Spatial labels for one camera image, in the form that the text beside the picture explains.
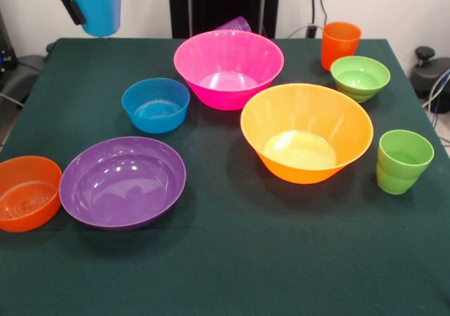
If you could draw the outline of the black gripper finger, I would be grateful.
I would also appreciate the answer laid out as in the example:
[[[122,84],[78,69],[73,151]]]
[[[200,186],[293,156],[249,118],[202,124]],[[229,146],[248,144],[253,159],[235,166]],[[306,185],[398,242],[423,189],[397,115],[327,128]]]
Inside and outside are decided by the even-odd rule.
[[[83,25],[86,21],[77,3],[73,0],[61,0],[75,25]]]

